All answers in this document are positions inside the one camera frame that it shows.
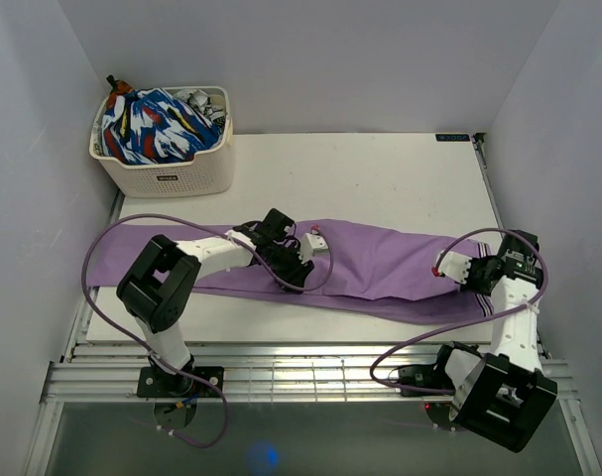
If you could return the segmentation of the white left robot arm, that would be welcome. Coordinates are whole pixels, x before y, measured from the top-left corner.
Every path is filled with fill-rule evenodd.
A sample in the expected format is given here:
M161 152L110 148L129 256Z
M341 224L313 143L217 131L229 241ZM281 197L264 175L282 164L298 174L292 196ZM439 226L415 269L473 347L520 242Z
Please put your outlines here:
M149 359L149 375L141 382L157 386L163 396L181 397L196 386L194 359L182 337L179 319L197 280L233 268L265 262L286 292L298 293L313 270L311 258L326 249L317 233L297 238L295 225L273 208L262 221L247 222L225 233L176 242L154 236L116 289L126 310L140 325L146 342L167 362Z

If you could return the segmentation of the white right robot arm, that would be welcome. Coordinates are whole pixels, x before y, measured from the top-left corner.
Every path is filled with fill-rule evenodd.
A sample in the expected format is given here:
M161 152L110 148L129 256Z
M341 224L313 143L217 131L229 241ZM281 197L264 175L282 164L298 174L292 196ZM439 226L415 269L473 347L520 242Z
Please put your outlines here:
M451 423L513 452L526 447L557 396L538 351L545 285L538 250L537 236L514 230L494 255L442 252L434 269L462 291L488 298L494 324L486 350L459 342L443 346L430 370L432 384L444 394L454 393Z

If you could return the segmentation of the purple trousers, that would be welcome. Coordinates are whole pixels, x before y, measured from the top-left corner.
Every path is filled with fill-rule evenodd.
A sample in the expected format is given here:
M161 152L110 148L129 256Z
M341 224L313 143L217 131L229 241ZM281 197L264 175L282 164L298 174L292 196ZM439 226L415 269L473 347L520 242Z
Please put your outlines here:
M399 322L433 325L489 316L487 297L463 292L431 268L451 238L403 233L335 219L315 220L333 258L320 254L305 284L308 292L283 292L259 265L202 278L199 294L247 298L359 312Z

